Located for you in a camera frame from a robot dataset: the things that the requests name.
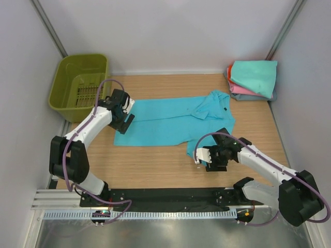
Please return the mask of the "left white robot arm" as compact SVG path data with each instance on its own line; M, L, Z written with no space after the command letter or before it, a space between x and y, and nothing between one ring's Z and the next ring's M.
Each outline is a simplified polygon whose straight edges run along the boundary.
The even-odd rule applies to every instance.
M65 136L55 136L50 145L49 172L103 201L109 199L109 186L91 171L87 149L106 126L125 134L134 119L130 111L135 101L123 90L115 89L110 96L98 100L91 113Z

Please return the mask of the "green plastic bin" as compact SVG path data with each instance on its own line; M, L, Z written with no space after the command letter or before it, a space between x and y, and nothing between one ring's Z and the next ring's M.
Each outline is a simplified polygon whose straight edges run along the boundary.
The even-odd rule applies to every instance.
M100 83L108 78L108 59L102 54L65 57L57 67L48 103L68 122L82 122L95 105Z

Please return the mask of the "folded pink t shirt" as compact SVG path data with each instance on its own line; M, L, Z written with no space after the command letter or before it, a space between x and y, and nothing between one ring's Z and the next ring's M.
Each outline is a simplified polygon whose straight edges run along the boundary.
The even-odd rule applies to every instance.
M233 93L233 94L244 94L244 95L255 95L254 92L248 90L248 89L245 89L237 84L235 84L234 82L233 83L229 83L229 87L230 87L230 92Z

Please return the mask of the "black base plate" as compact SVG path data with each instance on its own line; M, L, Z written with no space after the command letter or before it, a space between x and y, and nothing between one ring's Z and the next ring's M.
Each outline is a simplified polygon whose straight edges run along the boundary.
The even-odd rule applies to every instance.
M132 200L129 212L217 212L260 206L233 188L111 189L109 200Z

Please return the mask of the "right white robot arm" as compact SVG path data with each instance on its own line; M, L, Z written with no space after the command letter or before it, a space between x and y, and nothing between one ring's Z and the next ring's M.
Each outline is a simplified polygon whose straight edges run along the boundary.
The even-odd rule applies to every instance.
M271 185L261 184L246 177L235 184L235 187L246 200L256 201L272 207L291 225L300 226L312 217L326 210L326 217L330 218L330 207L319 192L315 179L306 170L297 172L288 168L264 153L241 137L231 136L227 129L210 133L215 141L212 146L196 147L193 152L195 163L205 162L208 169L226 167L229 160L245 165L262 177Z

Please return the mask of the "blue t shirt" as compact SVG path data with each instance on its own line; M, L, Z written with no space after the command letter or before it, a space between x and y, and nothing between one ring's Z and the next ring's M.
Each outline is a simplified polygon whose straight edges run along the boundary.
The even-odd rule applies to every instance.
M219 90L199 97L137 100L131 113L134 120L124 135L115 133L115 146L186 143L186 154L190 157L195 147L215 145L210 133L222 128L232 133L235 125L230 96Z

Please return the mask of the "folded orange t shirt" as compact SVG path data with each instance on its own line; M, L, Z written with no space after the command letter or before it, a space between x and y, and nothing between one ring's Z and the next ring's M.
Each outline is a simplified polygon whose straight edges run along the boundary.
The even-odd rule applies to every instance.
M228 68L227 68L227 79L230 83L233 83L231 81L231 69L232 69L232 65L229 65Z

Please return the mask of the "aluminium frame rail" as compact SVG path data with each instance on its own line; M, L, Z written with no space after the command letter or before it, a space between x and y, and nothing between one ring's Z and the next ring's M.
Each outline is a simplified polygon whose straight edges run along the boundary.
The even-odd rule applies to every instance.
M323 208L305 186L286 183L270 187L251 181L233 188L112 189L109 200L132 200L131 212L225 211L233 206L267 205L274 209L304 212Z

